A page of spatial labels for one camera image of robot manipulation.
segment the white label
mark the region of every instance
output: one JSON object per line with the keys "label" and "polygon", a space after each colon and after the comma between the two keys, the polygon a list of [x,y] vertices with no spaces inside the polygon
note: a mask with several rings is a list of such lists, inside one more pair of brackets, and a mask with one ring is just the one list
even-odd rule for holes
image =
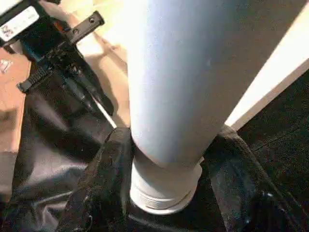
{"label": "white label", "polygon": [[8,42],[14,36],[21,33],[24,29],[37,21],[39,17],[39,14],[33,6],[28,7],[0,27],[0,37],[5,42]]}

